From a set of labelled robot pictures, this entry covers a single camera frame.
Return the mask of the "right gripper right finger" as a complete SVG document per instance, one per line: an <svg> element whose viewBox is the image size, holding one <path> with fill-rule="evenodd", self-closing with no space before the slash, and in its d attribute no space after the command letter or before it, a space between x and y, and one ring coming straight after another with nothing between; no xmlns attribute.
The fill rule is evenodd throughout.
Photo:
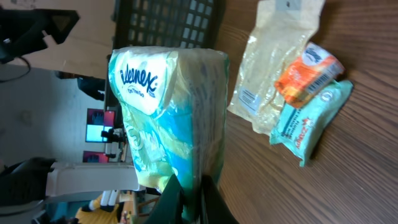
<svg viewBox="0 0 398 224"><path fill-rule="evenodd" d="M201 224L239 224L209 175L201 178Z"/></svg>

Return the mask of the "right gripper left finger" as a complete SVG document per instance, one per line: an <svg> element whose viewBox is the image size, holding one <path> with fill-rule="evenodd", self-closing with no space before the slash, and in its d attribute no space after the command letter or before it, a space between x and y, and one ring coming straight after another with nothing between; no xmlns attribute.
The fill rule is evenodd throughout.
<svg viewBox="0 0 398 224"><path fill-rule="evenodd" d="M152 209L148 218L148 224L182 224L183 190L173 174L156 206Z"/></svg>

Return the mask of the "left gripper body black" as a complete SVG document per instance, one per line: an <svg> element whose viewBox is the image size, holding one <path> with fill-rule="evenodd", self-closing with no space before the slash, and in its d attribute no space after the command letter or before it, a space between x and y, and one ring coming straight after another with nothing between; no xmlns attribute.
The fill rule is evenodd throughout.
<svg viewBox="0 0 398 224"><path fill-rule="evenodd" d="M1 63L46 49L46 34L64 43L79 19L74 10L1 9Z"/></svg>

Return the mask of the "teal white tissue pack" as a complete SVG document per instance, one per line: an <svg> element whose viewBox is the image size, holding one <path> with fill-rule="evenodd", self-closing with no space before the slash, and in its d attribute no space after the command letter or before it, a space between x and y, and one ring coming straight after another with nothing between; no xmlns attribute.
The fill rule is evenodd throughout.
<svg viewBox="0 0 398 224"><path fill-rule="evenodd" d="M176 176L189 221L202 176L223 168L228 68L225 53L197 48L125 47L109 61L138 182L164 191Z"/></svg>

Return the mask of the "teal wet wipes pack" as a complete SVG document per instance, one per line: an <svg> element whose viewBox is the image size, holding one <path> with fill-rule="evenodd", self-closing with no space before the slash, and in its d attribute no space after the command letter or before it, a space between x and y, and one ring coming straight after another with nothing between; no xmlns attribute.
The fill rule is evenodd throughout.
<svg viewBox="0 0 398 224"><path fill-rule="evenodd" d="M333 81L302 108L284 105L270 133L270 144L283 144L300 159L300 166L305 166L324 129L346 103L353 87L349 80Z"/></svg>

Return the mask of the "orange Kleenex tissue pack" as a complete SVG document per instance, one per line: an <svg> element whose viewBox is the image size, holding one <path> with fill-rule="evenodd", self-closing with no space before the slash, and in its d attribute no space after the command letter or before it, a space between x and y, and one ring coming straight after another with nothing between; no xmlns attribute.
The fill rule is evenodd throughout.
<svg viewBox="0 0 398 224"><path fill-rule="evenodd" d="M344 70L334 55L310 42L274 82L274 87L287 104L301 108Z"/></svg>

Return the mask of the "beige foil pouch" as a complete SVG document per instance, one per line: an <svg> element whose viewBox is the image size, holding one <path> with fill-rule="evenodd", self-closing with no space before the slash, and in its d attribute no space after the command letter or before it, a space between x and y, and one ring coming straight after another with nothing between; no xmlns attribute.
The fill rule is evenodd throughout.
<svg viewBox="0 0 398 224"><path fill-rule="evenodd" d="M259 1L228 110L270 134L284 98L274 83L318 31L324 0Z"/></svg>

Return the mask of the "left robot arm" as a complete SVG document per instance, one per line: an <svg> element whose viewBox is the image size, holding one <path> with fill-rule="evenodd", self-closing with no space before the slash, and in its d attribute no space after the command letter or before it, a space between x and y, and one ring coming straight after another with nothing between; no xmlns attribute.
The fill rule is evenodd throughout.
<svg viewBox="0 0 398 224"><path fill-rule="evenodd" d="M46 48L44 35L65 41L79 20L74 10L1 10L1 62ZM88 192L139 190L133 165L65 163L33 158L1 174L1 218L31 219L48 202Z"/></svg>

